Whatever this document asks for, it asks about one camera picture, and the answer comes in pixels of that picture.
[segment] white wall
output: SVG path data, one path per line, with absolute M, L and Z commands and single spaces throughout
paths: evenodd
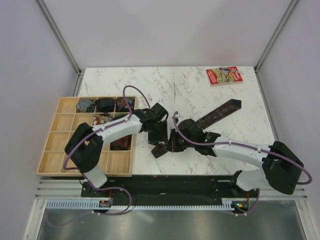
M 60 96 L 76 74 L 33 0 L 0 1 L 0 239 L 22 238 Z
M 81 68 L 253 66 L 290 0 L 44 0 Z
M 279 138 L 313 176 L 306 187 L 320 229 L 320 1 L 302 0 L 262 65 Z

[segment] wooden organizer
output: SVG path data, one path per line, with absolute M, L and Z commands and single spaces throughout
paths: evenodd
M 100 98 L 113 98 L 113 96 L 93 96 L 93 97 L 62 97 L 57 107 L 54 120 L 47 138 L 42 158 L 37 170 L 40 176 L 50 177 L 76 177 L 81 174 L 75 170 L 64 170 L 63 164 L 67 155 L 65 147 L 74 134 L 77 127 L 82 123 L 93 124 L 94 115 L 104 112 L 80 112 L 76 105 L 79 100 Z M 134 96 L 134 109 L 138 108 L 138 99 Z M 119 115 L 127 115 L 127 112 L 110 112 L 112 118 Z M 134 156 L 134 147 L 136 145 L 136 135 L 131 136 L 131 144 L 128 150 L 110 150 L 110 144 L 102 149 L 99 166 L 104 173 L 110 177 L 131 177 Z M 69 160 L 67 167 L 75 167 Z

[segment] wooden tray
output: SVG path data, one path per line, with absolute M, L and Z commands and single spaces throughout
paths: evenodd
M 134 109 L 138 108 L 138 99 L 134 97 Z M 80 112 L 76 109 L 79 100 L 90 99 L 97 100 L 99 98 L 113 98 L 115 96 L 89 96 L 89 97 L 62 97 L 57 107 L 53 123 L 47 138 L 42 158 L 37 170 L 40 176 L 50 177 L 76 177 L 81 174 L 75 170 L 64 170 L 63 164 L 67 155 L 65 154 L 65 146 L 68 143 L 74 131 L 81 123 L 93 124 L 94 115 L 103 114 L 97 112 Z M 110 112 L 111 117 L 119 115 L 127 115 L 127 112 Z M 110 150 L 110 145 L 102 149 L 99 166 L 104 173 L 110 177 L 131 177 L 134 148 L 136 145 L 136 135 L 131 136 L 131 144 L 128 150 Z M 68 167 L 75 167 L 74 163 L 69 160 Z

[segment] tabletop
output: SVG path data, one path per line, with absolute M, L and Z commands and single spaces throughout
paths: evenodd
M 252 66 L 239 66 L 243 83 L 210 87 L 206 69 L 201 67 L 93 67 L 85 70 L 79 96 L 122 96 L 126 85 L 139 88 L 151 106 L 160 103 L 169 112 L 168 131 L 174 128 L 171 116 L 178 111 L 182 118 L 198 120 L 230 99 L 242 101 L 241 109 L 206 128 L 227 138 L 273 144 L 274 135 Z M 131 88 L 126 95 L 137 96 L 140 109 L 147 104 Z M 256 167 L 235 159 L 200 155 L 192 148 L 168 152 L 154 158 L 148 134 L 136 136 L 132 174 L 145 175 L 233 175 L 235 171 Z

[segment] book cover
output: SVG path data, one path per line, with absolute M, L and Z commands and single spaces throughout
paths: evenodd
M 208 75 L 210 86 L 222 86 L 243 82 L 236 66 L 207 69 L 206 74 Z

